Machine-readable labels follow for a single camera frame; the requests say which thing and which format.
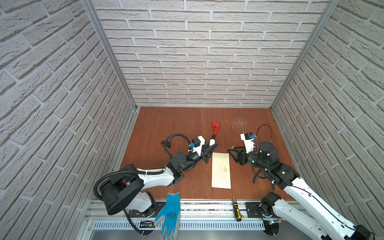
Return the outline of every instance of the white brick wall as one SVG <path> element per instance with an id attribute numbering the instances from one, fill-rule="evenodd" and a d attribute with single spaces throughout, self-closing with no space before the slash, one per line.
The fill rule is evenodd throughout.
<path id="1" fill-rule="evenodd" d="M 74 239 L 132 109 L 81 1 L 0 13 L 0 239 Z"/>
<path id="2" fill-rule="evenodd" d="M 93 3 L 139 106 L 269 107 L 327 1 Z"/>
<path id="3" fill-rule="evenodd" d="M 341 0 L 273 111 L 302 176 L 384 236 L 384 7 Z"/>

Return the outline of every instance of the paper sheet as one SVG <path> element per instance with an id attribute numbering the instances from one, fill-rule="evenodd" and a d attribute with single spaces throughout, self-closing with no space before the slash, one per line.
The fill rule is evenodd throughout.
<path id="1" fill-rule="evenodd" d="M 212 187 L 231 189 L 228 153 L 214 152 L 212 155 Z"/>

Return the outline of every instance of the metal base plate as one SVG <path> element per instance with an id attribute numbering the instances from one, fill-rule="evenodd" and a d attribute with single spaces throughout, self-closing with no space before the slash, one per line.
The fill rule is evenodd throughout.
<path id="1" fill-rule="evenodd" d="M 156 202 L 156 203 L 157 203 L 157 209 L 158 209 L 159 211 L 161 211 L 161 209 L 166 205 L 166 202 Z M 130 218 L 133 218 L 133 217 L 145 217 L 145 216 L 143 215 L 142 212 L 139 212 L 139 211 L 137 211 L 137 210 L 133 210 L 133 209 L 131 209 L 131 210 L 128 212 L 128 216 L 129 216 Z M 150 216 L 150 217 L 157 217 L 157 212 L 154 212 L 153 215 Z"/>
<path id="2" fill-rule="evenodd" d="M 259 211 L 260 202 L 246 202 L 245 208 L 247 209 L 248 218 L 261 218 Z"/>

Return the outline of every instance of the wooden floor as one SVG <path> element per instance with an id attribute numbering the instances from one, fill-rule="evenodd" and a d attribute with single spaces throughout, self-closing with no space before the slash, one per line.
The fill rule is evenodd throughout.
<path id="1" fill-rule="evenodd" d="M 272 129 L 272 143 L 279 150 L 280 161 L 293 167 L 276 122 L 269 109 L 244 108 L 141 108 L 135 127 L 129 140 L 121 167 L 133 163 L 136 168 L 158 169 L 168 164 L 169 156 L 160 144 L 173 133 L 182 133 L 190 140 L 202 135 L 210 139 L 213 133 L 212 122 L 221 124 L 215 152 L 226 153 L 232 145 L 243 146 L 240 134 L 253 132 L 262 124 Z M 260 128 L 257 142 L 269 141 L 270 130 L 267 126 Z M 187 153 L 187 142 L 182 137 L 172 138 L 170 152 Z M 180 192 L 183 199 L 261 199 L 273 191 L 271 183 L 266 179 L 257 179 L 252 183 L 254 172 L 251 165 L 240 166 L 230 158 L 232 189 L 212 188 L 212 159 L 208 164 L 200 161 L 177 185 L 170 187 L 154 187 L 148 189 L 154 198 L 166 198 L 167 192 Z M 284 199 L 293 199 L 276 186 L 275 192 Z"/>

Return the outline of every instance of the work glove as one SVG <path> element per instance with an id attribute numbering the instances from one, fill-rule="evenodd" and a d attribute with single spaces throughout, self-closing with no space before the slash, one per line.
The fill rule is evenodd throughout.
<path id="1" fill-rule="evenodd" d="M 155 226 L 158 226 L 164 220 L 161 229 L 162 240 L 176 240 L 179 235 L 180 227 L 180 194 L 168 193 L 166 205 L 161 209 L 155 219 Z"/>

